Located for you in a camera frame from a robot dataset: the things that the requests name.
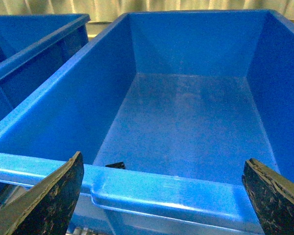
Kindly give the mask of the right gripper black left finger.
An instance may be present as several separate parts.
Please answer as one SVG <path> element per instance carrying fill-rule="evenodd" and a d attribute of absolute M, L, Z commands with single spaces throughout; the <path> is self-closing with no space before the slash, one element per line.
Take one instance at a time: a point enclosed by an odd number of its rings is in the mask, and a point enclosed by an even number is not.
<path fill-rule="evenodd" d="M 64 235 L 84 176 L 83 156 L 72 158 L 0 209 L 0 235 Z"/>

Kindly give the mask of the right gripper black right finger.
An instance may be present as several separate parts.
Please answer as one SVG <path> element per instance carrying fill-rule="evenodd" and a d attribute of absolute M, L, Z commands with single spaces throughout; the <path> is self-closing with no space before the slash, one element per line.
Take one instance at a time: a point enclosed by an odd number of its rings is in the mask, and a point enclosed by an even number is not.
<path fill-rule="evenodd" d="M 242 182 L 266 235 L 294 235 L 294 183 L 262 162 L 245 161 Z"/>

